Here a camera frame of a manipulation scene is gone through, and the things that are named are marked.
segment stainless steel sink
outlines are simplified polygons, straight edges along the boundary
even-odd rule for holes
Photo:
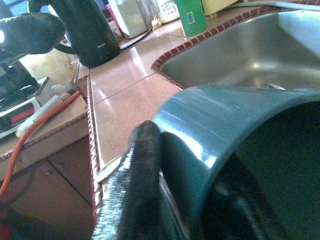
[[[175,55],[160,70],[185,87],[268,83],[320,91],[320,12],[249,19]]]

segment tiled countertop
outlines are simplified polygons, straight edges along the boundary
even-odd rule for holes
[[[217,18],[207,18],[207,29],[254,9],[257,7],[221,11]],[[128,148],[129,136],[135,126],[153,119],[159,107],[181,90],[152,71],[152,63],[163,53],[189,40],[191,38],[185,36],[178,19],[154,30],[114,59],[90,69],[88,123],[94,214],[99,210],[103,194],[101,186],[94,181],[99,170]]]
[[[87,104],[79,96],[29,137],[18,157],[14,172],[63,149],[87,134]],[[0,140],[0,181],[5,177],[12,151],[18,140],[15,135]]]

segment kettle logo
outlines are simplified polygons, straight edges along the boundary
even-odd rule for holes
[[[104,42],[104,43],[98,45],[97,48],[98,48],[98,49],[99,49],[99,48],[102,48],[102,47],[105,46],[105,45],[106,45],[106,43]]]

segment orange cable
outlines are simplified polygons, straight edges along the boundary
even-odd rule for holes
[[[62,109],[67,107],[69,104],[71,104],[78,96],[80,95],[79,91],[76,91],[72,96],[70,96],[68,99],[66,99],[63,103],[61,103],[59,106],[56,106],[43,116],[41,116],[31,127],[23,134],[23,136],[19,139],[17,142],[15,148],[13,149],[12,156],[8,165],[8,168],[5,173],[5,177],[3,180],[3,183],[0,187],[0,197],[7,191],[8,185],[10,183],[11,177],[14,173],[15,165],[18,159],[18,155],[20,150],[23,148],[25,141],[28,139],[28,137],[45,121],[47,121],[49,118],[51,118],[53,115],[60,112]]]

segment beige floor tile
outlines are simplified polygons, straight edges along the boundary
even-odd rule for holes
[[[152,75],[152,63],[163,53],[184,43],[183,37],[151,33],[134,47],[124,50],[109,62],[90,69],[93,104]]]
[[[128,148],[131,131],[152,120],[158,108],[179,90],[157,74],[94,106],[100,165]]]

